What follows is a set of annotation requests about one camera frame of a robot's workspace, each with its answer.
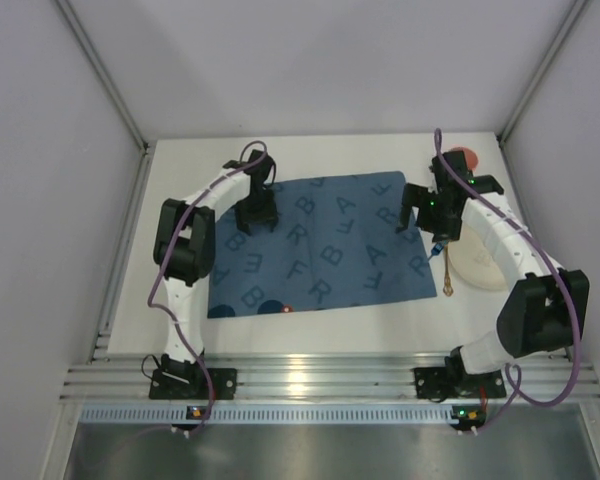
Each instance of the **red object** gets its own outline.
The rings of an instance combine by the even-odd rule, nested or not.
[[[452,152],[463,151],[464,158],[467,160],[467,167],[469,168],[469,170],[473,171],[478,166],[478,156],[476,155],[476,152],[474,152],[470,148],[454,147],[450,151],[452,151]]]

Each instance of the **blue towel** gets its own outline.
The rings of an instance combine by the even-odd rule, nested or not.
[[[252,236],[226,212],[216,224],[209,318],[435,297],[413,219],[395,233],[404,184],[401,172],[276,183],[278,226],[252,226]]]

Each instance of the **white wall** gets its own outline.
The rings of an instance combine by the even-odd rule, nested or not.
[[[72,0],[150,138],[498,130],[571,0]]]
[[[49,0],[0,1],[0,480],[39,474],[139,156]]]
[[[507,150],[536,233],[556,258],[591,280],[584,340],[600,377],[600,0]]]

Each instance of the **white table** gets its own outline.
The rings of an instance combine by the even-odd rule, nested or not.
[[[109,353],[162,352],[167,318],[150,310],[146,299],[158,267],[152,251],[160,207],[206,186],[220,167],[237,159],[252,138],[161,140],[133,237],[118,300]],[[263,139],[278,164],[278,181],[297,178],[400,170],[412,183],[429,185],[433,134],[297,136]],[[466,146],[480,164],[477,175],[492,174],[519,215],[510,179],[490,132],[446,134],[443,149]],[[425,248],[431,235],[423,233]],[[451,272],[455,293],[442,293],[444,260],[432,260],[438,296],[422,300],[334,310],[205,319],[208,353],[413,353],[449,351],[493,327],[507,292],[488,292]],[[158,300],[164,301],[161,291]]]

